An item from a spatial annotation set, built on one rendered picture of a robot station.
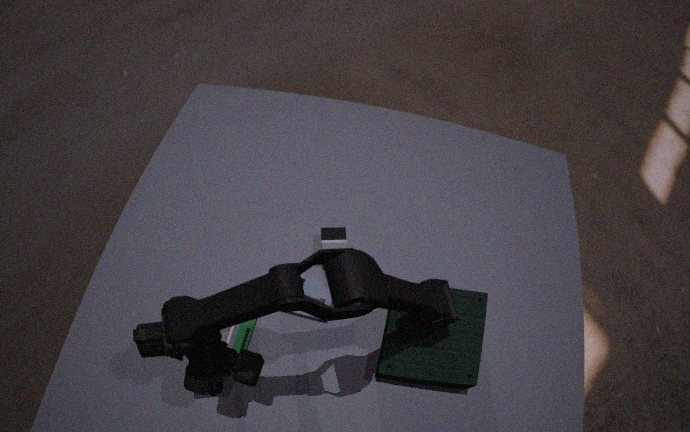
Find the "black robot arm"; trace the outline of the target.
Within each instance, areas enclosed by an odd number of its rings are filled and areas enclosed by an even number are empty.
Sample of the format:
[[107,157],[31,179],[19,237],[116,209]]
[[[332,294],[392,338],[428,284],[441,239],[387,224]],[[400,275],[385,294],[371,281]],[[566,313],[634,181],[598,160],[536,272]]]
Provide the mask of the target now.
[[[333,307],[307,298],[301,274],[323,264]],[[184,388],[200,395],[222,392],[222,364],[200,361],[214,351],[220,330],[277,311],[303,311],[323,321],[356,318],[374,309],[408,312],[411,324],[438,332],[459,319],[447,280],[418,285],[384,274],[367,253],[353,248],[321,249],[300,263],[271,267],[268,274],[203,299],[172,297],[163,305],[162,322],[133,329],[142,358],[166,356],[189,362]],[[441,329],[441,331],[439,330]]]

